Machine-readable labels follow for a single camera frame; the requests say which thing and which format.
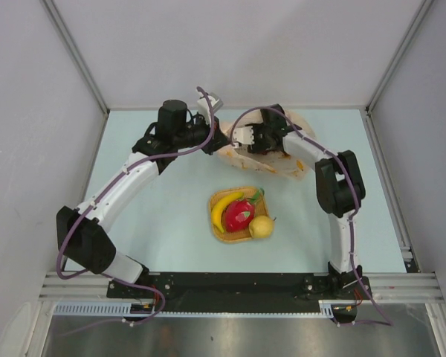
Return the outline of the translucent orange plastic bag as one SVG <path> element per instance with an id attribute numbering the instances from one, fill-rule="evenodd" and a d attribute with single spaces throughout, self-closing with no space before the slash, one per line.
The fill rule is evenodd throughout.
<path id="1" fill-rule="evenodd" d="M 302 115 L 292 110 L 284 110 L 294 124 L 301 127 L 310 138 L 316 139 L 314 130 Z M 222 132 L 227 136 L 230 134 L 234 121 L 223 121 L 220 124 Z M 239 121 L 237 127 L 250 123 L 262 123 L 262 115 L 260 114 L 260 111 L 246 114 Z M 219 149 L 216 154 L 225 164 L 235 167 L 236 169 L 270 173 L 271 175 L 277 175 L 288 179 L 302 180 L 310 170 L 310 167 L 300 158 L 281 152 L 250 154 L 244 147 L 235 149 L 231 145 L 227 145 Z"/>

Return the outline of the woven bamboo tray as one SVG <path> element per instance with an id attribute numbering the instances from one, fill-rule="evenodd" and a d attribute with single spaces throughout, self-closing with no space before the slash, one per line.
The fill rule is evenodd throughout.
<path id="1" fill-rule="evenodd" d="M 233 189 L 229 189 L 229 190 L 221 190 L 217 193 L 215 193 L 209 202 L 209 212 L 211 213 L 211 210 L 213 208 L 213 206 L 222 198 L 225 197 L 226 195 L 236 192 L 236 191 L 242 191 L 244 193 L 244 196 L 242 198 L 250 198 L 254 195 L 254 193 L 261 188 L 258 187 L 237 187 L 237 188 L 233 188 Z M 268 209 L 267 209 L 267 205 L 265 202 L 265 194 L 264 196 L 256 203 L 256 213 L 255 216 L 269 216 L 268 213 Z M 251 240 L 253 239 L 250 236 L 248 227 L 244 230 L 241 231 L 237 231 L 237 232 L 227 232 L 226 229 L 224 228 L 225 232 L 222 234 L 211 222 L 211 218 L 210 218 L 210 223 L 212 225 L 213 228 L 213 233 L 215 234 L 215 236 L 221 240 L 222 242 L 226 242 L 226 243 L 238 243 L 238 242 L 244 242 L 247 240 Z"/>

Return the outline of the yellow fake banana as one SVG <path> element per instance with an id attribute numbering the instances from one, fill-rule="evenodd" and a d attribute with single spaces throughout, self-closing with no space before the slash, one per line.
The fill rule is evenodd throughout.
<path id="1" fill-rule="evenodd" d="M 210 218 L 212 224 L 223 234 L 225 232 L 222 224 L 222 215 L 224 210 L 229 206 L 230 203 L 241 199 L 244 196 L 242 191 L 236 191 L 222 197 L 212 208 L 210 213 Z"/>

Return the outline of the red fake fruit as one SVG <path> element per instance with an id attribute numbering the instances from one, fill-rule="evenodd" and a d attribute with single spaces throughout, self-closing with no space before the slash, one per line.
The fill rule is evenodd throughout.
<path id="1" fill-rule="evenodd" d="M 233 233 L 246 229 L 256 213 L 256 203 L 264 196 L 265 191 L 258 189 L 250 198 L 231 202 L 223 214 L 224 228 Z"/>

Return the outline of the yellow fake lemon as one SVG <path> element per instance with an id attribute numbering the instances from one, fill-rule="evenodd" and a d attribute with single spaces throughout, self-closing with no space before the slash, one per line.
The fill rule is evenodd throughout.
<path id="1" fill-rule="evenodd" d="M 253 239 L 268 238 L 274 231 L 274 220 L 269 216 L 255 216 L 248 230 Z"/>

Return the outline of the dark red fake grapes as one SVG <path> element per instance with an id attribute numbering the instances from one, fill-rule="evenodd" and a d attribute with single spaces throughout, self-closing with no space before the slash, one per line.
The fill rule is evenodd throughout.
<path id="1" fill-rule="evenodd" d="M 270 148 L 270 149 L 266 149 L 263 154 L 264 155 L 270 155 L 270 154 L 277 154 L 277 153 L 281 153 L 283 152 L 283 149 L 280 148 Z"/>

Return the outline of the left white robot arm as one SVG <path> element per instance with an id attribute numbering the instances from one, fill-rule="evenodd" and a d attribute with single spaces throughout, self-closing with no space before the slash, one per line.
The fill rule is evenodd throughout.
<path id="1" fill-rule="evenodd" d="M 133 297 L 148 292 L 149 269 L 120 253 L 108 235 L 114 221 L 131 200 L 157 178 L 178 156 L 199 149 L 208 155 L 228 143 L 215 116 L 222 101 L 203 93 L 192 115 L 181 100 L 166 100 L 158 119 L 132 147 L 113 178 L 76 208 L 62 207 L 56 215 L 57 264 L 67 257 L 83 271 L 101 274 L 123 284 Z"/>

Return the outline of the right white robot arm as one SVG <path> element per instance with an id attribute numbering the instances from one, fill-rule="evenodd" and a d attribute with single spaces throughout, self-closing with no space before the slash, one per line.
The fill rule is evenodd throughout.
<path id="1" fill-rule="evenodd" d="M 354 289 L 367 293 L 362 267 L 357 263 L 355 216 L 366 189 L 356 155 L 335 153 L 311 138 L 284 113 L 279 105 L 259 109 L 262 121 L 247 123 L 233 133 L 234 141 L 253 154 L 284 152 L 306 163 L 315 174 L 317 202 L 327 213 L 331 234 L 328 289 L 336 298 L 346 298 Z"/>

